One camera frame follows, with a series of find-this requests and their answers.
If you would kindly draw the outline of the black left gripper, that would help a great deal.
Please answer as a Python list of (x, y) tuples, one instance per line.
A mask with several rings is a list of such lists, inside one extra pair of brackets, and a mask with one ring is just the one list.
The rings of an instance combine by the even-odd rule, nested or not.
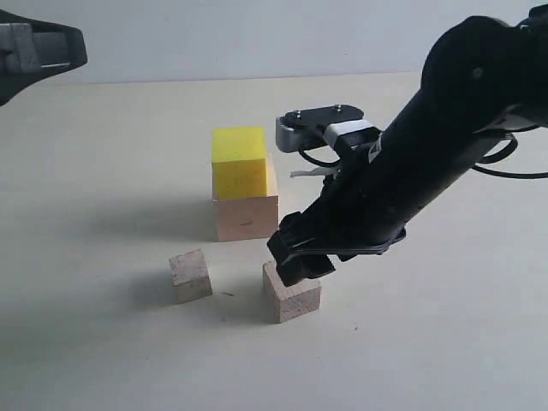
[(1, 106), (39, 80), (86, 65), (83, 32), (1, 11)]

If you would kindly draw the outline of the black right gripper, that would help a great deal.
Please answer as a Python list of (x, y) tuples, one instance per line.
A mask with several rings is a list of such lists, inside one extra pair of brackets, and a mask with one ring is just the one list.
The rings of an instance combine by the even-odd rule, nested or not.
[(406, 237), (404, 223), (387, 228), (381, 216), (356, 201), (344, 205), (340, 196), (328, 196), (339, 181), (323, 177), (320, 196), (304, 211), (286, 215), (267, 242), (285, 287), (331, 274), (329, 259), (347, 261), (357, 255), (380, 255)]

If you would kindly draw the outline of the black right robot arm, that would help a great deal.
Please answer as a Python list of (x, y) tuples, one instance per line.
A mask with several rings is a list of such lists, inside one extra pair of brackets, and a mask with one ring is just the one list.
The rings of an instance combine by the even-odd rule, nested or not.
[(516, 135), (547, 124), (547, 8), (511, 26), (471, 16), (430, 50), (420, 88), (387, 128), (339, 104), (280, 116), (280, 151), (322, 146), (320, 196), (285, 216), (267, 246), (286, 286), (333, 272), (331, 257), (380, 255), (407, 223), (470, 170), (488, 173)]

